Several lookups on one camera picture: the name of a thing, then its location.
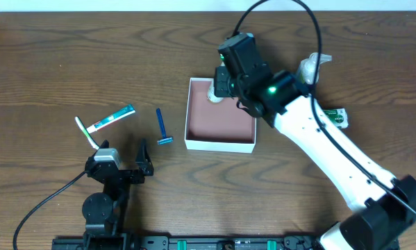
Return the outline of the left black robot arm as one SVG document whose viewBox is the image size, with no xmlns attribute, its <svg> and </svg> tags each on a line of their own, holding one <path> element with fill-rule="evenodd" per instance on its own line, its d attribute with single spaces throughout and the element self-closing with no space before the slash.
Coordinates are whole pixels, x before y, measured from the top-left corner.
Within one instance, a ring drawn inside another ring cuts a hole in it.
<svg viewBox="0 0 416 250">
<path fill-rule="evenodd" d="M 121 169 L 118 151 L 108 141 L 85 163 L 88 177 L 103 184 L 103 191 L 91 194 L 82 206 L 85 218 L 84 249 L 138 249 L 138 240 L 123 232 L 124 216 L 132 185 L 143 184 L 154 173 L 147 152 L 147 142 L 141 140 L 135 163 L 136 169 Z"/>
</svg>

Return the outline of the green Dettol soap bar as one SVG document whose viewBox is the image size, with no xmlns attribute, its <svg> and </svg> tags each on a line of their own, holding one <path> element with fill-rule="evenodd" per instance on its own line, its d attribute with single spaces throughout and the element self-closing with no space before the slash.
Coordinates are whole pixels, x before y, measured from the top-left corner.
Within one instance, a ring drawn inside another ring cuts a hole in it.
<svg viewBox="0 0 416 250">
<path fill-rule="evenodd" d="M 323 112 L 336 127 L 345 129 L 349 126 L 347 112 L 344 108 L 328 109 Z"/>
</svg>

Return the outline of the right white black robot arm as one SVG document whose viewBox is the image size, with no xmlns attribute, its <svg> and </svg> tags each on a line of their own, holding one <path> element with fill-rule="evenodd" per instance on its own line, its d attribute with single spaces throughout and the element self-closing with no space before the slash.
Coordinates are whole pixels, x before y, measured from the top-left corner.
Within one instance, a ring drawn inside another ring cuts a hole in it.
<svg viewBox="0 0 416 250">
<path fill-rule="evenodd" d="M 237 98 L 238 108 L 292 140 L 342 195 L 352 215 L 319 237 L 320 249 L 387 249 L 416 222 L 416 180 L 398 179 L 365 155 L 290 72 L 220 65 L 213 87 L 216 96 Z"/>
</svg>

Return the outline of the white Pantene tube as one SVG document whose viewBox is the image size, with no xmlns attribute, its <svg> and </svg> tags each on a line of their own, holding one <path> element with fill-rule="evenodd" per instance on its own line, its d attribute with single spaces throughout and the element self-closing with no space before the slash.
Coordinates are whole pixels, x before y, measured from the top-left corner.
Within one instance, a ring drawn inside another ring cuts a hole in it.
<svg viewBox="0 0 416 250">
<path fill-rule="evenodd" d="M 224 79 L 225 73 L 226 73 L 225 66 L 224 66 L 224 63 L 222 63 L 219 67 L 216 68 L 214 79 L 212 83 L 210 84 L 210 87 L 208 88 L 207 99 L 211 103 L 219 103 L 223 100 L 223 97 L 218 97 L 215 94 L 215 91 L 217 89 L 215 87 L 215 84 L 216 82 Z"/>
</svg>

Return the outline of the clear foam pump bottle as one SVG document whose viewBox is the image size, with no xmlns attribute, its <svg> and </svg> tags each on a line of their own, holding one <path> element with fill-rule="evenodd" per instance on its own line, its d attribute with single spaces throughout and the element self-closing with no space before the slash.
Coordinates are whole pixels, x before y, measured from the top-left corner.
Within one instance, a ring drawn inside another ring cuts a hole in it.
<svg viewBox="0 0 416 250">
<path fill-rule="evenodd" d="M 321 65 L 322 63 L 331 62 L 333 57 L 327 54 L 318 54 L 317 52 L 310 54 L 306 59 L 303 59 L 300 62 L 300 65 L 297 69 L 296 78 L 301 82 L 307 85 L 313 85 L 318 81 L 319 76 L 315 77 L 317 73 L 316 66 Z"/>
</svg>

